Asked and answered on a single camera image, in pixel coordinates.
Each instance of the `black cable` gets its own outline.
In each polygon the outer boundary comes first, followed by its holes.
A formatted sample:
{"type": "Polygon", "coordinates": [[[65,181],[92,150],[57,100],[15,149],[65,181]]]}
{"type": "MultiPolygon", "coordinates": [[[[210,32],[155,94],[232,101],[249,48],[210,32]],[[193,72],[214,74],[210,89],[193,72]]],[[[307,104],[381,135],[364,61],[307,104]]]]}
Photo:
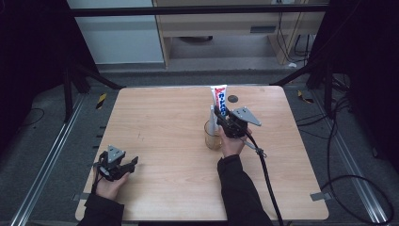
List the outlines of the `black cable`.
{"type": "Polygon", "coordinates": [[[310,132],[305,131],[305,130],[299,130],[299,131],[302,132],[302,133],[305,133],[305,134],[309,134],[309,135],[314,136],[314,137],[321,138],[321,139],[328,139],[328,137],[320,137],[320,136],[318,136],[316,134],[310,133],[310,132]]]}
{"type": "Polygon", "coordinates": [[[330,171],[330,151],[331,151],[331,149],[330,149],[330,146],[331,146],[331,140],[332,140],[332,138],[334,137],[334,130],[335,130],[336,128],[338,128],[337,119],[336,119],[336,118],[337,118],[337,117],[336,117],[336,114],[337,114],[337,112],[338,112],[338,109],[340,109],[340,105],[344,103],[344,101],[341,102],[341,100],[336,104],[336,106],[335,106],[335,108],[334,108],[334,111],[333,111],[333,118],[332,118],[332,119],[333,119],[333,124],[332,124],[332,128],[331,128],[330,135],[329,135],[329,137],[328,137],[328,143],[327,143],[327,178],[328,178],[328,179],[327,179],[327,183],[326,183],[324,186],[322,186],[321,189],[324,189],[324,188],[326,187],[326,185],[329,185],[329,188],[330,188],[330,190],[331,190],[331,193],[332,193],[333,197],[335,198],[335,201],[337,202],[337,204],[339,204],[339,205],[341,206],[341,208],[342,208],[343,210],[345,210],[349,215],[351,215],[352,217],[358,219],[359,221],[361,221],[361,222],[363,222],[363,223],[371,224],[371,225],[385,225],[385,224],[388,224],[389,222],[391,222],[391,221],[393,220],[393,217],[394,217],[394,209],[393,209],[393,206],[392,206],[391,202],[389,201],[387,195],[386,195],[376,184],[374,184],[373,182],[371,182],[370,180],[368,180],[368,179],[366,179],[366,178],[364,178],[364,177],[360,177],[360,176],[357,176],[357,175],[342,175],[342,176],[339,176],[339,177],[337,177],[337,178],[331,179],[331,171],[330,171]],[[354,214],[352,211],[350,211],[343,203],[340,202],[338,196],[335,194],[335,191],[334,191],[334,188],[333,188],[333,186],[332,186],[332,183],[335,182],[335,181],[337,181],[337,180],[340,180],[340,179],[342,179],[342,178],[347,178],[347,177],[355,177],[355,178],[358,178],[358,179],[361,179],[361,180],[365,180],[365,181],[367,181],[368,183],[370,183],[370,185],[373,185],[373,187],[374,187],[375,189],[378,190],[378,192],[379,192],[379,193],[384,197],[384,199],[387,201],[387,203],[388,203],[388,205],[389,205],[389,207],[390,207],[390,209],[391,209],[391,215],[390,215],[390,217],[388,218],[388,220],[386,220],[386,221],[384,221],[384,222],[375,223],[375,222],[372,222],[372,221],[370,221],[370,220],[368,220],[368,219],[361,218],[361,217],[359,217],[358,215],[354,214]]]}
{"type": "Polygon", "coordinates": [[[271,185],[271,183],[270,183],[269,173],[267,172],[267,166],[266,166],[266,163],[265,163],[265,161],[264,161],[264,153],[263,153],[263,150],[260,149],[260,148],[258,147],[258,145],[257,145],[256,142],[255,142],[255,139],[253,138],[253,136],[252,136],[248,131],[246,131],[246,135],[247,135],[247,137],[250,139],[250,141],[252,142],[252,144],[255,146],[256,153],[258,154],[259,158],[261,159],[262,168],[263,168],[263,174],[264,174],[264,179],[266,180],[266,185],[267,185],[267,189],[269,190],[270,199],[272,200],[273,207],[274,207],[274,209],[275,209],[275,211],[276,211],[276,215],[277,215],[277,218],[278,218],[278,220],[279,220],[279,225],[280,225],[280,226],[284,226],[284,223],[283,223],[283,221],[282,221],[281,212],[279,211],[279,206],[277,205],[276,197],[274,196],[273,188],[272,188],[272,185],[271,185]]]}
{"type": "Polygon", "coordinates": [[[314,118],[314,117],[317,117],[317,116],[325,116],[325,115],[326,115],[326,114],[324,114],[324,113],[320,113],[320,114],[317,114],[317,115],[308,116],[308,117],[306,117],[306,118],[303,118],[303,119],[297,120],[296,122],[299,122],[299,121],[304,121],[304,120],[308,120],[308,119],[311,119],[311,118],[314,118]]]}
{"type": "Polygon", "coordinates": [[[32,111],[32,110],[39,110],[39,111],[41,111],[41,116],[39,117],[39,119],[36,120],[36,121],[30,122],[30,123],[22,124],[21,126],[33,125],[33,124],[35,124],[36,122],[40,121],[40,120],[44,117],[44,110],[43,110],[43,109],[35,107],[35,108],[30,109],[30,111],[32,111]]]}
{"type": "Polygon", "coordinates": [[[307,126],[307,125],[316,124],[317,122],[319,122],[319,121],[325,119],[326,117],[328,117],[328,116],[325,115],[325,116],[323,116],[322,118],[319,118],[319,119],[317,119],[317,120],[315,120],[315,121],[311,121],[311,122],[307,122],[307,123],[303,123],[303,124],[298,124],[297,126],[299,127],[299,126],[307,126]]]}
{"type": "Polygon", "coordinates": [[[281,18],[282,18],[282,12],[279,13],[279,28],[277,30],[277,37],[276,37],[277,44],[279,45],[280,50],[284,54],[285,59],[287,59],[287,61],[289,61],[291,63],[297,63],[297,62],[303,61],[303,59],[293,59],[290,57],[290,53],[288,53],[287,44],[285,42],[285,38],[284,38],[284,35],[282,34],[282,30],[281,30],[281,18]],[[279,42],[279,34],[281,34],[282,41],[285,46],[285,50],[282,48],[281,43],[279,42]]]}
{"type": "Polygon", "coordinates": [[[2,0],[1,2],[2,2],[2,5],[3,5],[3,8],[0,11],[0,15],[3,14],[6,11],[6,2],[4,0],[2,0]]]}

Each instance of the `black sleeve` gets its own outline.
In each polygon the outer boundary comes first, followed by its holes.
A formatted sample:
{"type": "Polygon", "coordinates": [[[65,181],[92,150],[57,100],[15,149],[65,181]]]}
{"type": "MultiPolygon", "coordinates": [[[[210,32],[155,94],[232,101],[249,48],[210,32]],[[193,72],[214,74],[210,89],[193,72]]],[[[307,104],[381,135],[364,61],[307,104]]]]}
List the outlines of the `black sleeve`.
{"type": "Polygon", "coordinates": [[[124,205],[109,199],[90,194],[85,204],[85,216],[78,226],[121,225],[124,205]]]}
{"type": "Polygon", "coordinates": [[[273,225],[263,210],[255,185],[243,171],[238,154],[220,159],[217,171],[229,226],[273,225]]]}

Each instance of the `wooden tabletop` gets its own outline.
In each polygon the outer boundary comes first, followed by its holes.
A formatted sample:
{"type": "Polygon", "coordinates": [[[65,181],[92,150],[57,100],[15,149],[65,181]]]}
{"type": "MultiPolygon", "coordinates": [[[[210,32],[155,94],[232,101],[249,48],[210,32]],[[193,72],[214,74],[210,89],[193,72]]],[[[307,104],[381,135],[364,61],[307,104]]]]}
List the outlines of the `wooden tabletop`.
{"type": "MultiPolygon", "coordinates": [[[[267,154],[271,185],[283,219],[325,219],[324,201],[291,108],[280,87],[230,86],[229,109],[246,106],[262,123],[250,124],[258,146],[267,154]]],[[[126,152],[121,164],[138,156],[136,171],[121,189],[125,220],[225,220],[216,164],[221,151],[209,150],[204,124],[213,103],[209,87],[122,89],[106,126],[98,155],[108,145],[126,152]]],[[[259,156],[249,147],[241,153],[244,171],[255,184],[265,212],[277,219],[259,156]]],[[[89,193],[92,174],[84,192],[89,193]]],[[[84,215],[84,200],[76,218],[84,215]]]]}

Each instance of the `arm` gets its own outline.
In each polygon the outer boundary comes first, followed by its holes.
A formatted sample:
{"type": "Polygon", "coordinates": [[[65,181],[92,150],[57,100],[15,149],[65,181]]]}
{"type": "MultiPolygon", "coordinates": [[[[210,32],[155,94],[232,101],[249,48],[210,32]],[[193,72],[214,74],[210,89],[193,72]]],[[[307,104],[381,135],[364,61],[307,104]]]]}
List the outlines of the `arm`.
{"type": "Polygon", "coordinates": [[[115,202],[118,191],[129,178],[125,173],[118,181],[110,182],[100,179],[96,194],[90,194],[85,203],[86,211],[78,226],[88,225],[121,225],[124,205],[115,202]]]}
{"type": "Polygon", "coordinates": [[[219,129],[219,134],[224,158],[217,163],[217,171],[229,225],[272,226],[269,216],[263,210],[255,185],[243,171],[239,156],[244,148],[243,140],[226,137],[223,129],[219,129]]]}

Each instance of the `human hand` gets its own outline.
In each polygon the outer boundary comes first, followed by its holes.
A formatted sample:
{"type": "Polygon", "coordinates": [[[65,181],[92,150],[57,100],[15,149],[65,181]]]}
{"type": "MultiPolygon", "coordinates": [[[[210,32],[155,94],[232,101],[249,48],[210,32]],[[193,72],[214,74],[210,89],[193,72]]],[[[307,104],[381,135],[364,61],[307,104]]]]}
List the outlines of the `human hand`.
{"type": "Polygon", "coordinates": [[[224,133],[223,127],[219,126],[219,135],[222,139],[222,153],[224,157],[228,157],[234,154],[240,154],[244,148],[244,141],[247,140],[247,136],[240,138],[229,138],[224,133]]]}
{"type": "MultiPolygon", "coordinates": [[[[93,168],[94,178],[96,180],[97,168],[93,168]]],[[[110,182],[105,178],[99,179],[96,195],[114,201],[117,198],[118,191],[129,179],[130,172],[126,172],[119,180],[110,182]]]]}

